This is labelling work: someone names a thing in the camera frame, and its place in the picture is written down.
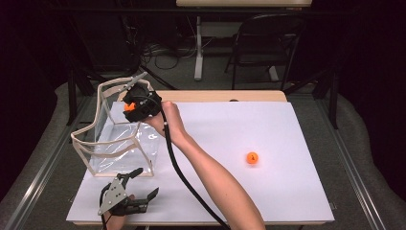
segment human arm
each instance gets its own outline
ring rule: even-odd
[[[251,197],[238,181],[185,130],[179,109],[175,103],[162,103],[168,120],[172,143],[191,162],[209,196],[227,219],[232,229],[265,229],[262,217]],[[162,114],[144,120],[163,136]]]
[[[135,199],[135,195],[130,195],[130,199]],[[109,211],[105,212],[104,219],[106,221],[107,230],[121,230],[126,222],[126,215],[112,216]]]

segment small orange object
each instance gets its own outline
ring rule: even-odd
[[[124,104],[124,111],[131,111],[134,109],[135,109],[135,103],[131,103],[131,104],[125,103]]]
[[[247,154],[247,162],[248,162],[248,164],[257,164],[258,159],[259,158],[258,158],[258,155],[257,155],[256,152],[251,151],[251,152],[249,152]]]

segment white surface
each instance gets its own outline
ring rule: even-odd
[[[290,103],[179,103],[186,129],[246,189],[268,224],[333,221],[325,192]],[[193,187],[215,208],[186,157],[174,148],[178,164]],[[249,151],[259,155],[248,165]],[[133,224],[215,224],[181,182],[160,140],[156,174],[128,181],[127,193],[144,198],[159,187],[145,214]],[[68,221],[100,222],[97,212],[102,188],[111,178],[89,172],[67,217]]]

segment orange ball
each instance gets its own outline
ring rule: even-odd
[[[258,160],[259,158],[256,152],[251,151],[247,154],[248,164],[257,164]]]

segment black curtain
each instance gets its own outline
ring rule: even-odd
[[[67,80],[65,63],[44,19],[33,2],[1,3],[0,199],[49,124],[56,107],[55,89]]]
[[[316,12],[352,12],[365,0],[313,0]],[[350,27],[349,16],[309,16],[293,58],[289,79],[307,80],[326,68],[339,52],[340,42]]]
[[[367,126],[375,166],[404,200],[405,10],[402,2],[383,2],[340,75],[340,93],[352,102]]]

